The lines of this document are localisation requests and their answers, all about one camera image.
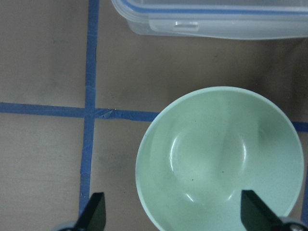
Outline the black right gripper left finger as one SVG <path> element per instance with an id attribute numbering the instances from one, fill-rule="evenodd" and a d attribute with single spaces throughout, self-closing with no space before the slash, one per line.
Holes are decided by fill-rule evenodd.
<path id="1" fill-rule="evenodd" d="M 93 193 L 79 219 L 74 231 L 103 231 L 106 226 L 104 193 Z"/>

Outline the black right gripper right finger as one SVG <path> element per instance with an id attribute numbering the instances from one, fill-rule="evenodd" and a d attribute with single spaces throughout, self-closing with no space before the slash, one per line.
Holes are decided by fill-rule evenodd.
<path id="1" fill-rule="evenodd" d="M 247 231 L 280 231 L 282 220 L 253 190 L 241 192 L 241 222 Z"/>

